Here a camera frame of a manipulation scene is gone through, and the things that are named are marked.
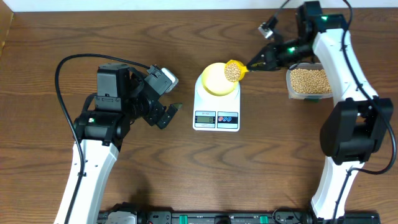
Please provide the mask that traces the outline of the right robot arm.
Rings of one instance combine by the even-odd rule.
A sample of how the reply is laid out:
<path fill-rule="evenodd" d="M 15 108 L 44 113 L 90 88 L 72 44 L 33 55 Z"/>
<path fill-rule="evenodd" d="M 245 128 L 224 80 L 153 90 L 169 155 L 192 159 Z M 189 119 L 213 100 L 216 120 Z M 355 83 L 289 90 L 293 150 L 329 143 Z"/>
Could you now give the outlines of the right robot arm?
<path fill-rule="evenodd" d="M 277 16 L 259 26 L 269 43 L 248 63 L 249 71 L 276 71 L 314 56 L 328 79 L 334 107 L 320 130 L 325 165 L 304 223 L 348 223 L 345 202 L 356 175 L 377 152 L 390 123 L 393 104 L 381 98 L 365 77 L 351 44 L 351 18 L 325 14 L 318 1 L 296 10 L 298 37 L 285 41 Z"/>

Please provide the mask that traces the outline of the yellow measuring scoop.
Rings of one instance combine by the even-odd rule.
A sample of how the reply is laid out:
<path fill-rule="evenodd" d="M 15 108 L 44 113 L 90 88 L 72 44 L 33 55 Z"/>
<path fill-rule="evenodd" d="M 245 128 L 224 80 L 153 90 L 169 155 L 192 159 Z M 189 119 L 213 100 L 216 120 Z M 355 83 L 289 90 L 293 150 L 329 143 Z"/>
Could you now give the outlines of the yellow measuring scoop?
<path fill-rule="evenodd" d="M 254 67 L 258 67 L 258 66 L 260 66 L 260 65 L 263 65 L 263 63 L 254 63 L 254 64 L 252 64 L 251 65 L 251 68 L 248 68 L 247 66 L 245 66 L 242 62 L 240 62 L 240 61 L 238 61 L 238 60 L 229 60 L 227 63 L 237 63 L 239 66 L 240 66 L 240 69 L 241 69 L 241 76 L 240 76 L 240 79 L 238 80 L 238 81 L 241 81 L 243 78 L 244 78 L 244 76 L 245 76 L 245 74 L 247 73 L 247 72 L 251 72 L 251 71 L 253 71 L 254 70 Z"/>

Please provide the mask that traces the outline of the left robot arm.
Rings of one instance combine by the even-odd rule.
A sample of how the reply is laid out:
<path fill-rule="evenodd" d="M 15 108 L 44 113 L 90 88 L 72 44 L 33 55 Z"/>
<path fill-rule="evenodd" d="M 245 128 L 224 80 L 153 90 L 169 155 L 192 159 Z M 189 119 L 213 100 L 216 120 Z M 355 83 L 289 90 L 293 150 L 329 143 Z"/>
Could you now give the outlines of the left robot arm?
<path fill-rule="evenodd" d="M 155 65 L 146 73 L 121 63 L 98 68 L 97 91 L 86 98 L 72 124 L 72 166 L 56 223 L 96 223 L 109 174 L 131 125 L 142 118 L 164 129 L 182 105 L 166 107 L 159 99 L 177 83 L 172 72 Z"/>

